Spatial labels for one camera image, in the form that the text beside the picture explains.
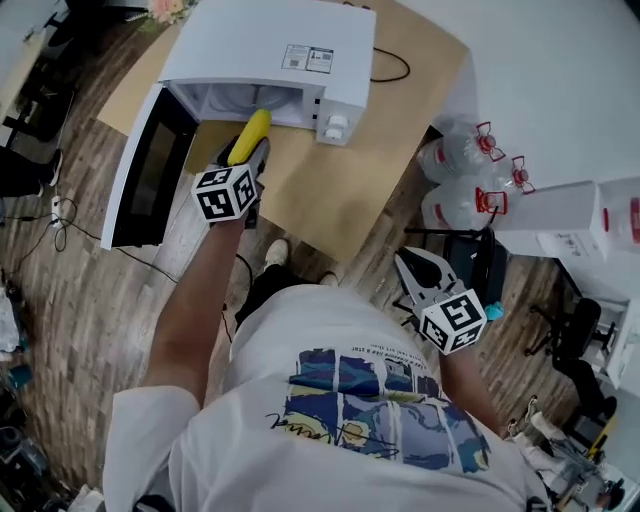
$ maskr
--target microwave window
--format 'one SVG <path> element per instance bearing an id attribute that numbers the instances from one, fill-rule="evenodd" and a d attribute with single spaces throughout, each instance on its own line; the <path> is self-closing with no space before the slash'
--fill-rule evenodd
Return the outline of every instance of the microwave window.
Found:
<path id="1" fill-rule="evenodd" d="M 176 134 L 162 123 L 158 124 L 151 139 L 149 151 L 142 165 L 140 179 L 133 196 L 132 214 L 150 216 L 153 213 L 153 206 L 162 181 L 162 174 L 175 141 Z"/>

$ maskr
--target microwave door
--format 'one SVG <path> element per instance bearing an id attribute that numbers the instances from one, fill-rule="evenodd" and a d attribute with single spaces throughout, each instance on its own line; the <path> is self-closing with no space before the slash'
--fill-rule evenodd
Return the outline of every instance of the microwave door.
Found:
<path id="1" fill-rule="evenodd" d="M 101 246 L 159 245 L 198 121 L 155 84 L 135 120 L 116 172 Z"/>

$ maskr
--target cable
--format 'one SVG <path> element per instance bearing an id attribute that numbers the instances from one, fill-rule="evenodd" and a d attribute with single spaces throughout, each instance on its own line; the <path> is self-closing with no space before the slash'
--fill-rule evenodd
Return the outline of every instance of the cable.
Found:
<path id="1" fill-rule="evenodd" d="M 25 254 L 22 258 L 20 258 L 20 261 L 18 261 L 18 264 L 16 265 L 16 268 L 14 268 L 11 272 L 7 272 L 7 276 L 11 276 L 13 274 L 15 274 L 16 272 L 18 272 L 18 270 L 20 270 L 20 267 L 22 266 L 22 263 L 24 263 L 24 260 L 26 260 L 29 256 L 31 256 L 31 254 L 33 253 L 33 251 L 35 251 L 38 246 L 40 245 L 40 242 L 42 242 L 42 239 L 44 238 L 44 236 L 47 234 L 47 230 L 53 225 L 54 221 L 51 221 L 49 223 L 47 223 L 47 227 L 44 228 L 44 231 L 42 232 L 42 235 L 40 235 L 40 238 L 38 238 L 38 241 L 36 242 L 36 245 L 34 245 L 31 250 L 29 252 L 27 252 L 27 254 Z"/>
<path id="2" fill-rule="evenodd" d="M 406 70 L 403 75 L 398 75 L 391 78 L 372 78 L 371 79 L 372 82 L 377 84 L 383 84 L 386 82 L 399 82 L 400 80 L 404 80 L 411 74 L 411 66 L 409 66 L 409 63 L 406 60 L 404 60 L 402 57 L 400 57 L 400 55 L 396 55 L 395 53 L 388 52 L 387 50 L 383 50 L 382 48 L 376 48 L 375 46 L 373 47 L 373 49 L 377 52 L 384 53 L 385 55 L 389 55 L 394 59 L 398 59 L 400 62 L 402 62 L 402 64 L 404 64 L 404 67 L 406 68 Z"/>
<path id="3" fill-rule="evenodd" d="M 227 325 L 227 318 L 224 316 L 224 309 L 222 310 L 222 322 L 224 323 L 224 330 L 227 333 L 227 338 L 229 338 L 229 343 L 233 343 L 231 339 L 231 334 L 229 334 L 229 326 Z"/>
<path id="4" fill-rule="evenodd" d="M 165 272 L 164 270 L 162 270 L 159 267 L 156 267 L 153 263 L 147 263 L 146 261 L 141 260 L 140 258 L 134 256 L 133 254 L 129 254 L 128 252 L 123 251 L 122 249 L 120 249 L 120 247 L 116 247 L 116 250 L 120 251 L 122 254 L 126 254 L 127 256 L 129 256 L 129 258 L 132 258 L 132 259 L 142 263 L 143 265 L 146 265 L 147 267 L 152 268 L 153 270 L 156 270 L 156 271 L 160 272 L 162 275 L 166 276 L 167 279 L 169 279 L 169 280 L 173 281 L 174 283 L 178 284 L 178 280 L 177 279 L 174 279 L 167 272 Z"/>
<path id="5" fill-rule="evenodd" d="M 58 228 L 58 230 L 56 231 L 56 234 L 54 236 L 53 239 L 53 244 L 54 247 L 56 249 L 57 252 L 63 252 L 66 248 L 67 248 L 67 228 L 69 226 L 73 226 L 74 228 L 76 228 L 78 231 L 80 231 L 81 233 L 84 233 L 86 236 L 88 236 L 89 238 L 96 240 L 96 241 L 100 241 L 100 238 L 92 235 L 91 233 L 89 233 L 86 229 L 81 228 L 80 226 L 78 226 L 77 224 L 75 224 L 74 220 L 76 219 L 76 216 L 78 215 L 78 205 L 75 203 L 75 201 L 73 201 L 73 199 L 69 199 L 68 197 L 63 197 L 60 199 L 60 202 L 64 202 L 64 201 L 68 201 L 69 203 L 71 203 L 73 205 L 73 215 L 71 215 L 71 218 L 62 218 L 59 217 L 58 215 L 54 214 L 54 213 L 47 213 L 45 215 L 40 215 L 40 216 L 29 216 L 29 215 L 23 215 L 21 217 L 5 217 L 5 219 L 12 219 L 12 220 L 20 220 L 22 222 L 33 222 L 39 219 L 44 219 L 47 217 L 56 217 L 54 220 L 51 220 L 47 223 L 47 226 L 45 227 L 44 231 L 42 232 L 42 235 L 40 235 L 40 238 L 38 239 L 38 241 L 36 242 L 36 244 L 29 250 L 29 252 L 27 252 L 22 258 L 20 258 L 20 261 L 18 261 L 18 264 L 16 265 L 16 268 L 13 269 L 11 272 L 9 272 L 7 275 L 12 275 L 15 274 L 16 272 L 18 272 L 18 270 L 20 270 L 20 267 L 22 266 L 22 263 L 29 257 L 31 256 L 31 254 L 33 254 L 33 252 L 38 248 L 38 246 L 40 245 L 40 243 L 42 242 L 42 240 L 44 239 L 45 235 L 47 234 L 48 229 L 53 226 L 54 224 L 56 224 L 57 222 L 60 222 L 61 227 Z M 64 238 L 62 245 L 60 245 L 58 243 L 59 240 L 59 236 L 60 233 L 63 233 Z M 134 256 L 133 254 L 130 254 L 128 252 L 126 252 L 125 250 L 121 249 L 120 247 L 116 247 L 116 250 L 120 251 L 122 254 L 124 254 L 125 256 L 128 256 L 129 258 L 137 261 L 138 263 L 142 263 L 143 265 L 146 265 L 147 267 L 161 273 L 162 275 L 164 275 L 167 279 L 169 279 L 170 281 L 173 281 L 174 283 L 178 283 L 178 280 L 175 279 L 173 276 L 171 276 L 168 272 L 162 270 L 159 267 L 156 267 L 153 263 L 149 263 L 147 261 L 144 261 L 141 258 L 138 258 L 137 256 Z M 247 268 L 247 271 L 249 273 L 249 293 L 251 293 L 251 289 L 253 288 L 253 270 L 251 269 L 251 265 L 249 265 L 249 262 L 240 254 L 236 253 L 236 258 L 239 259 L 244 266 Z M 232 338 L 231 338 L 231 334 L 229 332 L 229 325 L 227 324 L 227 318 L 225 317 L 224 314 L 224 309 L 222 311 L 222 321 L 224 323 L 224 330 L 227 333 L 227 337 L 229 338 L 229 343 L 232 342 Z"/>
<path id="6" fill-rule="evenodd" d="M 251 288 L 253 288 L 253 271 L 251 270 L 251 265 L 249 265 L 249 262 L 239 254 L 236 254 L 236 258 L 244 263 L 244 266 L 247 267 L 247 270 L 249 271 L 249 293 L 251 293 Z"/>

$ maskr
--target wooden table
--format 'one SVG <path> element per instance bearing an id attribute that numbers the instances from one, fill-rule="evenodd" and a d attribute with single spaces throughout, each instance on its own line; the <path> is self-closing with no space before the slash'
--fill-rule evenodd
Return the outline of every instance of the wooden table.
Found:
<path id="1" fill-rule="evenodd" d="M 391 0 L 370 0 L 377 12 L 376 46 L 411 65 L 405 80 L 372 83 L 367 111 L 349 144 L 315 143 L 310 130 L 273 127 L 261 215 L 340 262 L 352 259 L 439 113 L 467 55 L 457 39 Z M 98 119 L 129 133 L 140 105 L 178 35 L 165 32 L 132 68 Z M 374 77 L 402 66 L 376 52 Z M 200 172 L 215 150 L 242 125 L 202 124 L 186 170 Z"/>
<path id="2" fill-rule="evenodd" d="M 0 82 L 0 124 L 9 115 L 11 105 L 16 101 L 22 86 L 27 81 L 45 44 L 46 30 L 33 34 L 22 45 L 20 57 L 11 68 L 9 75 Z"/>

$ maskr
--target white box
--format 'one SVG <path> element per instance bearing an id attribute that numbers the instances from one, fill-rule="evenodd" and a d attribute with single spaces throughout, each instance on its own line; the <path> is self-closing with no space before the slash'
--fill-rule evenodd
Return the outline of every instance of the white box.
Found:
<path id="1" fill-rule="evenodd" d="M 604 263 L 609 243 L 600 189 L 582 182 L 522 196 L 494 225 L 496 238 L 512 254 Z"/>

